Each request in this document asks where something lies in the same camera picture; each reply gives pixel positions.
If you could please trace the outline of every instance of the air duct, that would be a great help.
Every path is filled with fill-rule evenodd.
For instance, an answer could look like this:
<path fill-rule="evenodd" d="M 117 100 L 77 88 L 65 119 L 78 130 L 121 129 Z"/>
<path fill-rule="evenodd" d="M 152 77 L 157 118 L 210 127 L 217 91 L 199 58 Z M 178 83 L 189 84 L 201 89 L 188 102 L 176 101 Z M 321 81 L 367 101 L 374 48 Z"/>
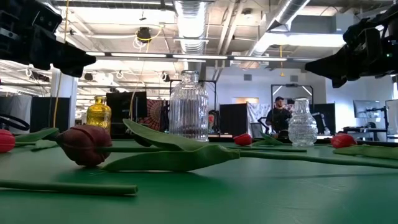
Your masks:
<path fill-rule="evenodd" d="M 269 35 L 268 32 L 280 26 L 287 26 L 286 31 L 290 31 L 291 22 L 309 2 L 310 0 L 281 0 L 278 8 L 272 14 L 274 17 L 270 22 L 267 22 L 267 32 L 253 45 L 246 55 L 255 57 L 263 55 L 268 47 L 274 44 L 273 36 Z"/>
<path fill-rule="evenodd" d="M 201 1 L 175 1 L 174 6 L 178 14 L 179 36 L 186 39 L 181 40 L 181 48 L 184 54 L 203 54 L 205 51 L 205 26 L 208 2 Z M 200 72 L 200 62 L 187 62 L 190 70 Z"/>

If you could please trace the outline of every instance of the pillar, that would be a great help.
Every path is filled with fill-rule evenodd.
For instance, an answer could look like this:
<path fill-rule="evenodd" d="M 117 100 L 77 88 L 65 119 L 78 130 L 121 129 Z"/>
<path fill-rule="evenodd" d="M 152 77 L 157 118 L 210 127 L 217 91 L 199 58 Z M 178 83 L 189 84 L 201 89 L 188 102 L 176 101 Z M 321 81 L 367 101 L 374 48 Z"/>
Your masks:
<path fill-rule="evenodd" d="M 75 125 L 75 111 L 76 111 L 76 99 L 77 99 L 77 85 L 78 78 L 71 77 L 69 75 L 62 74 L 59 69 L 53 69 L 51 79 L 51 97 L 57 96 L 58 82 L 61 77 L 61 85 L 59 86 L 60 92 L 58 97 L 70 98 L 69 104 L 69 127 Z"/>

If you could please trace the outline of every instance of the black shirt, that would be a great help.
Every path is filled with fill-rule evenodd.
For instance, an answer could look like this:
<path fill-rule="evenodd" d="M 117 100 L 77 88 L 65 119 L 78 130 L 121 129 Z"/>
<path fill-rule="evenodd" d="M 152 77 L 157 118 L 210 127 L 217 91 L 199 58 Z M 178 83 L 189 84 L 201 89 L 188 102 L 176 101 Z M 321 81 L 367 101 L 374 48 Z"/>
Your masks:
<path fill-rule="evenodd" d="M 280 110 L 278 108 L 274 108 L 268 112 L 266 121 L 271 122 L 273 130 L 278 133 L 281 130 L 287 130 L 289 128 L 289 123 L 287 122 L 287 119 L 291 117 L 292 114 L 290 114 L 287 109 L 283 108 Z"/>

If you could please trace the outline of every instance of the man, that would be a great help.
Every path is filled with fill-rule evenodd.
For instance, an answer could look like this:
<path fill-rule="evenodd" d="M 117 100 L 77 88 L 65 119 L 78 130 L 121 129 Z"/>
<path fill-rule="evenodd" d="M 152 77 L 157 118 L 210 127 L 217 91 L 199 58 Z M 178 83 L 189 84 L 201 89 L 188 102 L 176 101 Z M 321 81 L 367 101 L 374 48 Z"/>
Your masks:
<path fill-rule="evenodd" d="M 284 100 L 278 96 L 275 99 L 275 107 L 267 115 L 266 124 L 271 125 L 276 133 L 289 128 L 288 119 L 292 117 L 290 112 L 284 108 Z"/>

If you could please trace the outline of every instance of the cap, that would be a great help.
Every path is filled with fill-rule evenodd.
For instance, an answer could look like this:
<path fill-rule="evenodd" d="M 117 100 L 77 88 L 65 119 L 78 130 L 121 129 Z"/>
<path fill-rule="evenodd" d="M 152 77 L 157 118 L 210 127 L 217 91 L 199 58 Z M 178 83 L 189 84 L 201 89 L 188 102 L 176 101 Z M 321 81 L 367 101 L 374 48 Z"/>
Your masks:
<path fill-rule="evenodd" d="M 279 100 L 285 100 L 283 97 L 280 97 L 280 96 L 278 96 L 276 99 L 275 99 L 275 102 L 278 102 Z"/>

